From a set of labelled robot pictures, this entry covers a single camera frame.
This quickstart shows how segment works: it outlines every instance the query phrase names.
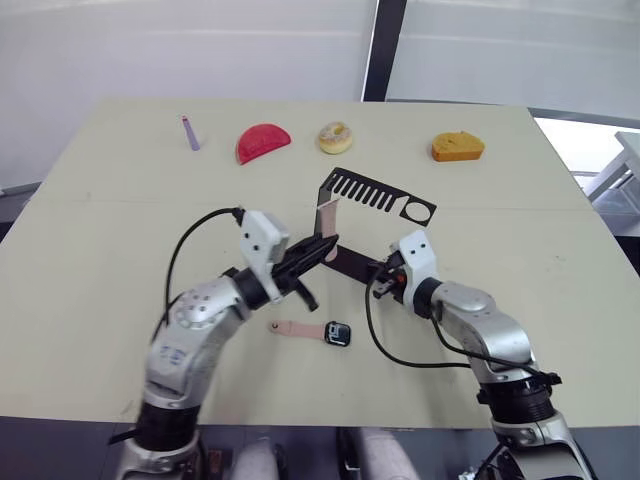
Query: red fruit slice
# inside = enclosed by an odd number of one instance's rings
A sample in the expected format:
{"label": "red fruit slice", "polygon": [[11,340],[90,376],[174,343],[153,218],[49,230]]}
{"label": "red fruit slice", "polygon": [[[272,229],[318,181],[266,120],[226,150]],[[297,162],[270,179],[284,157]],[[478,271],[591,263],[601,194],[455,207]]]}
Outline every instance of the red fruit slice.
{"label": "red fruit slice", "polygon": [[240,165],[260,155],[291,143],[291,137],[277,125],[261,123],[242,134],[236,145],[236,158]]}

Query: marker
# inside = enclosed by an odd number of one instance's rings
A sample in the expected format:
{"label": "marker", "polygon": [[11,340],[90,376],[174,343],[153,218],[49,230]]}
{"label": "marker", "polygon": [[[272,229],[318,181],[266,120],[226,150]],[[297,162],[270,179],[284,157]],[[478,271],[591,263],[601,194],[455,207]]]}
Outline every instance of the marker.
{"label": "marker", "polygon": [[182,116],[182,124],[184,125],[184,129],[187,132],[187,138],[189,139],[189,145],[191,145],[191,150],[197,152],[200,150],[200,144],[196,139],[195,133],[193,133],[193,128],[191,128],[191,124],[189,123],[189,119],[186,115]]}

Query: black object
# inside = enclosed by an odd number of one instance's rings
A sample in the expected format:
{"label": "black object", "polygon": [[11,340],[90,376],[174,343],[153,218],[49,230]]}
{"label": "black object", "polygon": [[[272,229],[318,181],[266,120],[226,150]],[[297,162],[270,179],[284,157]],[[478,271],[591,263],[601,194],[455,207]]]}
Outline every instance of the black object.
{"label": "black object", "polygon": [[442,285],[440,280],[436,280],[435,278],[425,278],[418,288],[416,288],[416,292],[413,294],[413,310],[416,312],[416,315],[419,315],[423,318],[431,318],[431,298],[433,297],[433,292]]}
{"label": "black object", "polygon": [[384,102],[407,0],[380,0],[362,100]]}
{"label": "black object", "polygon": [[202,436],[198,437],[198,459],[200,460],[200,466],[198,467],[200,470],[200,480],[209,480],[210,477],[210,468],[209,468],[209,455],[207,454],[207,449],[204,447],[204,441],[202,440]]}
{"label": "black object", "polygon": [[[333,249],[337,241],[337,235],[322,238],[322,235],[314,234],[287,248],[282,261],[274,265],[271,270],[271,276],[280,293],[288,295],[295,291],[307,304],[309,310],[313,311],[318,308],[318,303],[312,293],[302,284],[299,277],[322,263],[324,257]],[[240,272],[236,271],[231,278],[251,310],[257,310],[269,303],[267,292],[251,269],[245,268]]]}
{"label": "black object", "polygon": [[[373,180],[359,173],[344,168],[334,168],[329,176],[322,182],[318,189],[317,206],[331,200],[333,194],[343,198],[360,202],[384,212],[390,212],[398,200],[404,201],[400,217],[417,225],[426,227],[436,211],[436,205],[416,197],[404,190],[392,187],[377,180]],[[422,205],[429,212],[426,219],[415,219],[407,212],[407,207],[412,204]],[[320,233],[322,225],[320,214],[316,213],[315,233]],[[342,273],[354,280],[364,283],[369,281],[371,274],[379,262],[347,247],[338,245],[338,254],[331,262],[324,262],[329,268]]]}
{"label": "black object", "polygon": [[168,452],[187,445],[195,435],[200,407],[169,410],[143,402],[136,427],[113,437],[110,443],[133,438],[146,450]]}
{"label": "black object", "polygon": [[351,327],[345,323],[327,323],[324,327],[324,341],[329,345],[348,346],[351,343]]}
{"label": "black object", "polygon": [[488,405],[495,420],[502,423],[539,422],[552,417],[551,387],[545,377],[534,376],[480,386],[478,402]]}

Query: white wall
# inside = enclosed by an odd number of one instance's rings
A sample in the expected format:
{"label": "white wall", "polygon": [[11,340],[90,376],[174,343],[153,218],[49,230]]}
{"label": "white wall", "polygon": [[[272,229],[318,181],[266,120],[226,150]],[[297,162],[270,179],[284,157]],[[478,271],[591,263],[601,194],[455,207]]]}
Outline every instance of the white wall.
{"label": "white wall", "polygon": [[640,130],[634,128],[551,118],[538,118],[537,123],[571,171],[602,171],[623,150],[622,144],[615,137],[616,132],[640,133]]}
{"label": "white wall", "polygon": [[640,118],[638,0],[409,0],[388,98]]}
{"label": "white wall", "polygon": [[0,184],[42,180],[109,95],[358,100],[374,16],[375,0],[0,0]]}

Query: table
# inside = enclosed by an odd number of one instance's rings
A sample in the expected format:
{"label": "table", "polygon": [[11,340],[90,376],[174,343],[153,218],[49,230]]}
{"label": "table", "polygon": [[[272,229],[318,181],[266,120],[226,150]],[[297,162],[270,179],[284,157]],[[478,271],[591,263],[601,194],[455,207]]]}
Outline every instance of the table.
{"label": "table", "polygon": [[[187,114],[202,149],[180,124]],[[353,147],[328,156],[319,129],[342,120]],[[293,143],[239,166],[250,125]],[[440,164],[430,140],[465,130],[479,161]],[[428,234],[443,279],[490,292],[527,330],[541,367],[564,384],[554,404],[572,426],[637,425],[640,280],[524,108],[450,104],[109,100],[88,119],[0,244],[0,415],[132,421],[169,256],[210,210],[241,204],[275,214],[292,241],[313,229],[317,189],[334,166],[435,203]],[[374,257],[415,225],[341,202],[341,243]],[[242,266],[230,219],[189,239],[174,291]],[[484,427],[470,372],[388,361],[366,330],[363,285],[325,267],[302,301],[256,312],[227,345],[201,423]],[[391,299],[374,316],[389,350],[413,361],[460,360]],[[351,325],[345,349],[268,332],[275,319]]]}

